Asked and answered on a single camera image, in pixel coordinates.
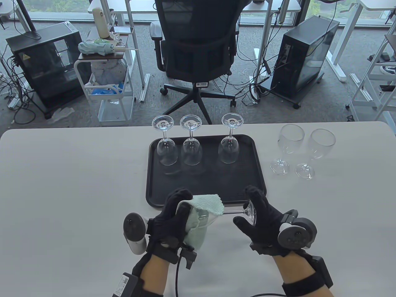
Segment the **person's left hand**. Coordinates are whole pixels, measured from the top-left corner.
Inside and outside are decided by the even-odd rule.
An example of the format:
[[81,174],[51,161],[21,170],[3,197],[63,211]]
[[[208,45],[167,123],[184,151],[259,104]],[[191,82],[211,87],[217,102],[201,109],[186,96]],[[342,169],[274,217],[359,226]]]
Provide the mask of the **person's left hand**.
[[180,188],[167,197],[162,211],[148,221],[149,242],[146,252],[170,264],[178,262],[178,250],[186,236],[186,223],[190,214],[193,195],[190,190]]

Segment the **person's right hand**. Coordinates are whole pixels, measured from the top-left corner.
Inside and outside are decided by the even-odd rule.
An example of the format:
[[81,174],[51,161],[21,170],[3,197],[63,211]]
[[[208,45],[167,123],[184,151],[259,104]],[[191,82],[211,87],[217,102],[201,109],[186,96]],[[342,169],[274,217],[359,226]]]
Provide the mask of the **person's right hand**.
[[269,204],[263,191],[257,187],[247,186],[244,194],[256,210],[256,223],[252,225],[241,216],[235,216],[233,223],[250,238],[250,248],[259,255],[287,256],[291,251],[278,242],[283,214]]

